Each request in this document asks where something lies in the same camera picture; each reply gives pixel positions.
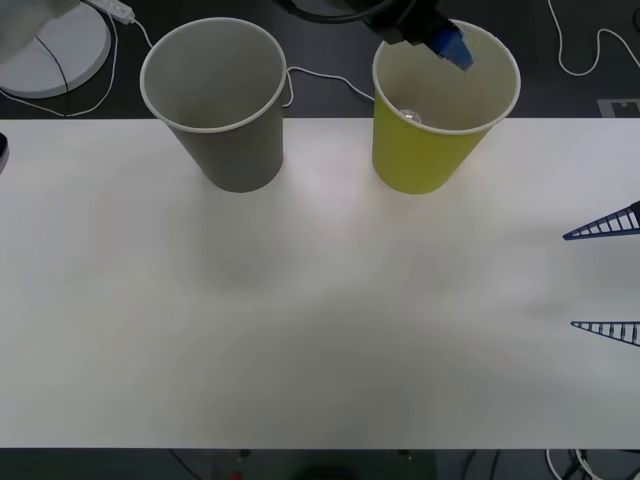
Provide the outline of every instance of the paper cup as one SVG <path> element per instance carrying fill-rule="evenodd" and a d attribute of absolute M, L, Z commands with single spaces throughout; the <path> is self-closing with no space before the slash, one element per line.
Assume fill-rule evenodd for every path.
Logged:
<path fill-rule="evenodd" d="M 373 165 L 400 192 L 441 187 L 520 95 L 520 71 L 507 47 L 480 27 L 455 23 L 475 62 L 467 72 L 407 42 L 383 43 L 373 62 Z M 422 124 L 408 120 L 405 109 Z"/>
<path fill-rule="evenodd" d="M 151 49 L 140 89 L 149 110 L 213 183 L 249 192 L 282 166 L 286 68 L 282 48 L 266 30 L 207 18 L 173 30 Z"/>

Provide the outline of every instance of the white power cord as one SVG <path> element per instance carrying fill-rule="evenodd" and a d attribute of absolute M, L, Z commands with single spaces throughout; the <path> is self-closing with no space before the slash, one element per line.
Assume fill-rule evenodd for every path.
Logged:
<path fill-rule="evenodd" d="M 87 113 L 91 113 L 94 110 L 96 110 L 100 105 L 102 105 L 102 102 L 104 102 L 107 99 L 107 97 L 109 96 L 109 93 L 111 93 L 111 87 L 113 87 L 113 79 L 115 78 L 115 74 L 116 74 L 116 61 L 118 59 L 118 31 L 116 30 L 116 24 L 113 22 L 113 17 L 111 17 L 110 14 L 107 14 L 107 17 L 109 17 L 109 20 L 111 21 L 111 26 L 113 27 L 113 34 L 115 36 L 114 47 L 113 47 L 113 66 L 111 67 L 111 80 L 109 80 L 109 88 L 107 88 L 107 93 L 105 93 L 104 96 L 100 99 L 100 101 L 96 103 L 93 107 L 91 107 L 89 110 L 84 110 L 82 112 L 70 113 L 69 115 L 65 115 L 63 113 L 56 112 L 55 110 L 51 110 L 50 108 L 41 107 L 40 105 L 36 105 L 34 103 L 30 103 L 25 100 L 16 98 L 12 95 L 9 95 L 2 89 L 0 89 L 0 94 L 3 97 L 8 98 L 9 100 L 13 100 L 14 102 L 22 103 L 23 105 L 28 105 L 29 107 L 37 108 L 38 110 L 52 113 L 53 115 L 56 115 L 58 117 L 67 117 L 67 118 L 79 117 L 80 115 L 86 115 Z"/>
<path fill-rule="evenodd" d="M 353 83 L 351 83 L 349 80 L 347 80 L 344 77 L 339 77 L 337 75 L 327 75 L 325 73 L 312 72 L 311 70 L 307 70 L 306 68 L 302 68 L 302 67 L 289 67 L 287 69 L 287 79 L 289 80 L 289 101 L 283 105 L 284 108 L 289 108 L 293 104 L 293 99 L 295 98 L 295 95 L 293 94 L 293 82 L 291 81 L 291 72 L 303 72 L 308 75 L 313 75 L 314 77 L 329 78 L 331 80 L 340 80 L 346 83 L 347 85 L 349 85 L 349 88 L 351 88 L 351 90 L 353 90 L 357 94 L 362 95 L 364 98 L 367 98 L 372 102 L 375 101 L 375 99 L 371 95 L 367 95 L 366 93 L 364 93 L 362 90 L 360 90 L 358 87 L 356 87 Z"/>
<path fill-rule="evenodd" d="M 131 19 L 131 23 L 135 23 L 138 27 L 140 27 L 140 30 L 142 30 L 142 33 L 144 34 L 144 38 L 147 41 L 149 48 L 153 48 L 153 43 L 151 43 L 151 40 L 149 40 L 149 35 L 147 34 L 147 30 L 142 26 L 142 24 L 139 21 L 137 21 L 135 18 Z"/>
<path fill-rule="evenodd" d="M 556 480 L 564 480 L 553 466 L 553 462 L 551 461 L 551 450 L 547 449 L 545 451 L 545 456 L 547 457 L 547 466 L 549 467 L 549 470 L 551 470 L 553 476 L 556 477 Z"/>
<path fill-rule="evenodd" d="M 622 42 L 622 44 L 626 47 L 627 51 L 629 52 L 629 55 L 631 55 L 631 58 L 633 58 L 633 61 L 636 62 L 636 65 L 638 66 L 638 68 L 640 68 L 640 61 L 638 61 L 636 56 L 633 54 L 633 50 L 631 50 L 631 47 L 624 40 L 624 38 L 622 38 L 620 35 L 618 35 L 613 30 L 609 30 L 608 28 L 601 28 L 600 30 L 598 30 L 598 33 L 596 34 L 596 60 L 593 63 L 593 66 L 589 70 L 587 70 L 586 72 L 582 72 L 582 73 L 576 73 L 576 72 L 572 72 L 571 70 L 569 70 L 567 67 L 564 66 L 564 63 L 562 63 L 562 48 L 563 48 L 564 44 L 563 44 L 563 40 L 562 40 L 562 29 L 560 28 L 560 22 L 558 22 L 558 18 L 556 17 L 556 12 L 553 11 L 553 5 L 551 5 L 551 0 L 547 0 L 547 3 L 549 4 L 549 11 L 551 12 L 551 16 L 553 17 L 553 21 L 555 22 L 556 28 L 558 29 L 558 37 L 559 37 L 559 40 L 560 40 L 560 49 L 558 51 L 558 63 L 560 64 L 560 68 L 562 68 L 562 70 L 564 70 L 566 73 L 568 73 L 569 75 L 572 75 L 574 77 L 584 77 L 586 75 L 589 75 L 591 72 L 593 72 L 596 69 L 596 67 L 598 66 L 598 63 L 600 62 L 600 50 L 601 50 L 601 48 L 600 48 L 600 37 L 602 36 L 603 33 L 608 33 L 609 35 L 613 35 L 618 40 L 620 40 Z"/>
<path fill-rule="evenodd" d="M 595 473 L 593 473 L 593 470 L 591 470 L 591 466 L 587 463 L 587 461 L 584 458 L 582 458 L 582 453 L 580 452 L 580 450 L 574 450 L 574 452 L 576 454 L 576 459 L 578 460 L 578 463 L 580 464 L 582 469 L 587 473 L 587 475 L 591 477 L 591 480 L 604 480 L 598 475 L 596 475 Z M 553 466 L 553 462 L 551 461 L 551 450 L 549 449 L 545 450 L 545 456 L 547 458 L 547 465 L 549 466 L 549 470 L 551 470 L 551 473 L 556 478 L 556 480 L 564 480 L 560 476 L 558 471 L 555 469 L 555 467 Z M 640 480 L 640 472 L 638 472 L 633 477 L 633 480 Z"/>

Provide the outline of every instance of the yellow paper cup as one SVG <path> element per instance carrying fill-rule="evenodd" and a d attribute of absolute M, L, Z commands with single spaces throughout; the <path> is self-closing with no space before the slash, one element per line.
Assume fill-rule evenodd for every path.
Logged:
<path fill-rule="evenodd" d="M 444 185 L 520 95 L 520 71 L 507 47 L 480 27 L 455 24 L 473 55 L 467 72 L 407 42 L 383 43 L 373 61 L 373 166 L 400 192 Z M 417 113 L 421 124 L 401 110 Z"/>

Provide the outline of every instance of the lamp base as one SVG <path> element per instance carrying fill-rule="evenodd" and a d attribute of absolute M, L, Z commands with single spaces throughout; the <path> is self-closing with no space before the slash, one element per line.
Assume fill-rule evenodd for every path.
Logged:
<path fill-rule="evenodd" d="M 48 22 L 38 37 L 60 62 L 69 90 L 93 77 L 111 49 L 107 24 L 84 3 Z M 22 98 L 49 98 L 66 93 L 58 66 L 35 39 L 0 69 L 0 88 Z"/>

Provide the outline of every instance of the dark floor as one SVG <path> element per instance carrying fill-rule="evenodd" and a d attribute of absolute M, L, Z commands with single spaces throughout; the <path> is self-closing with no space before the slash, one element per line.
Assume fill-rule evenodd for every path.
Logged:
<path fill-rule="evenodd" d="M 342 473 L 344 479 L 366 480 L 463 480 L 468 451 L 253 451 L 238 462 L 237 451 L 178 451 L 202 480 L 310 480 L 310 467 Z M 464 480 L 490 479 L 495 451 L 479 451 Z M 632 478 L 640 467 L 640 455 L 619 451 L 589 451 L 594 472 L 607 480 Z M 554 451 L 561 474 L 569 467 L 567 451 Z M 436 475 L 433 474 L 435 462 Z M 580 480 L 582 473 L 572 478 Z M 166 450 L 0 450 L 2 480 L 189 480 L 193 477 Z M 552 480 L 544 452 L 502 451 L 495 480 Z"/>
<path fill-rule="evenodd" d="M 318 0 L 297 0 L 321 9 Z M 564 60 L 568 68 L 584 71 L 595 56 L 596 32 L 618 32 L 640 55 L 640 33 L 632 15 L 637 0 L 553 0 L 565 35 Z M 271 32 L 281 43 L 289 65 L 343 75 L 364 91 L 373 92 L 371 64 L 380 39 L 363 23 L 318 25 L 288 15 L 273 0 L 127 0 L 152 41 L 188 21 L 212 17 L 238 17 Z M 546 0 L 441 0 L 441 10 L 486 28 L 512 51 L 522 71 L 522 95 L 514 117 L 601 116 L 598 99 L 640 98 L 640 69 L 623 45 L 610 35 L 602 39 L 599 67 L 589 76 L 575 78 L 557 62 L 558 36 Z M 82 118 L 151 118 L 138 89 L 140 67 L 148 46 L 135 25 L 117 25 L 120 49 L 114 88 L 94 113 Z M 87 84 L 73 91 L 70 110 L 87 109 L 102 97 L 109 83 L 111 60 Z M 370 117 L 371 104 L 344 84 L 303 74 L 295 75 L 296 101 L 290 117 Z M 44 102 L 61 111 L 63 98 Z M 623 116 L 640 117 L 629 104 Z M 52 118 L 45 112 L 0 97 L 0 118 Z"/>

